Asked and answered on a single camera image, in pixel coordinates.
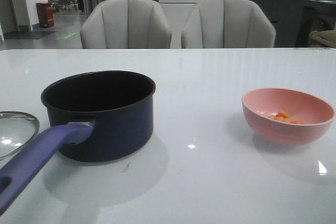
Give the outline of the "orange ham slice pile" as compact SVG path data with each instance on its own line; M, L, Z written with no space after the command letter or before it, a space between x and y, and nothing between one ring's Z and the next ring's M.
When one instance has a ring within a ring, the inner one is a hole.
M304 124L304 121L296 118L292 118L287 112L279 111L276 114L271 114L269 119L284 122L284 123L291 123L291 124Z

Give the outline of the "pink plastic bowl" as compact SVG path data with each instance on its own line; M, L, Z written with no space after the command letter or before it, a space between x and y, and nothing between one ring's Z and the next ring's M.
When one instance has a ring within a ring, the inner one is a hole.
M261 88L245 93L241 99L245 120L262 138L281 145L305 145L322 137L335 118L334 108L324 100L297 90ZM304 124L269 119L271 114L287 112Z

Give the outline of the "glass lid with blue knob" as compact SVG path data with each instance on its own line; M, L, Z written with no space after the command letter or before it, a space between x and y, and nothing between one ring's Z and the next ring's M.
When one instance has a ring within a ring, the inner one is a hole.
M39 120L28 113L1 111L1 162L19 152L39 132Z

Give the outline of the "dark blue saucepan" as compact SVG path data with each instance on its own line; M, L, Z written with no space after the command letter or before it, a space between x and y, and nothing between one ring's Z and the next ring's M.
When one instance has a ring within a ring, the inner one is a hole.
M50 127L1 168L5 212L56 153L81 162L107 162L143 147L153 134L155 82L122 70L88 72L44 89Z

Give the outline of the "left grey upholstered chair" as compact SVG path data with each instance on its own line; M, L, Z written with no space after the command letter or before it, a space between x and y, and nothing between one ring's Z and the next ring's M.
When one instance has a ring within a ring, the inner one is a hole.
M80 31L84 49L169 49L172 32L160 3L106 0Z

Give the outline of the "grey upholstered chair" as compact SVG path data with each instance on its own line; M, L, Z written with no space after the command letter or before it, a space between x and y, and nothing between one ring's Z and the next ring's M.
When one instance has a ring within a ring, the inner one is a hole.
M181 32L183 49L272 48L276 30L249 0L204 0L193 6Z
M84 49L169 49L172 32L160 3L106 0L80 31Z

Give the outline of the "right grey upholstered chair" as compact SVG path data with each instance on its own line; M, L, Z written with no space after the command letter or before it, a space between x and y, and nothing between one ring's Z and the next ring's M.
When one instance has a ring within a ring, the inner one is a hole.
M272 48L276 30L249 0L204 0L193 6L181 32L183 49Z

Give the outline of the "red trash bin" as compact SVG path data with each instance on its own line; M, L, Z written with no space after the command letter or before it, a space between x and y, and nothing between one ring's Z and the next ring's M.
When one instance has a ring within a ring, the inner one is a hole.
M39 25L41 28L54 26L52 6L49 2L39 2L36 4Z

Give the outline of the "olive cushion seat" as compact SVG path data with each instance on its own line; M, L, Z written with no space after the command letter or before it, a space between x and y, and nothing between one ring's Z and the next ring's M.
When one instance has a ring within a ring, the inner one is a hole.
M335 48L336 30L324 30L324 31L312 31L309 33L309 38L311 40L310 47L320 47L320 48Z

